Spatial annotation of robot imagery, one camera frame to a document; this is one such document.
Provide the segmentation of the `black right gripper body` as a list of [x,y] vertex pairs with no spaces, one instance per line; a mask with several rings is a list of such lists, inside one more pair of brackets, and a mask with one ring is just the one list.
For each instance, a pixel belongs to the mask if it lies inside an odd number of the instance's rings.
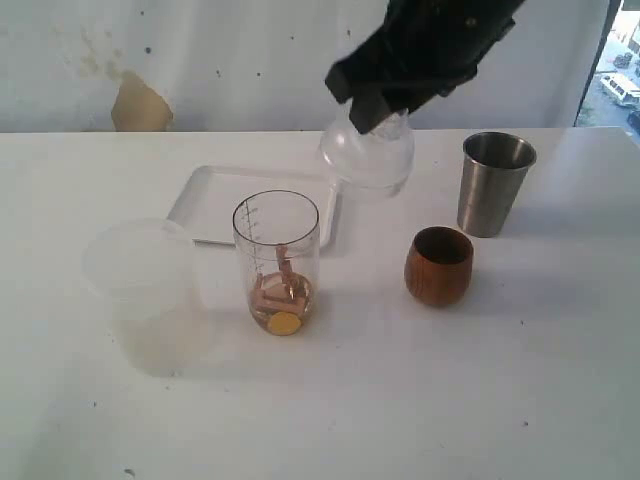
[[478,73],[514,27],[520,1],[390,1],[382,32],[392,60],[382,93],[394,111],[412,113],[447,97]]

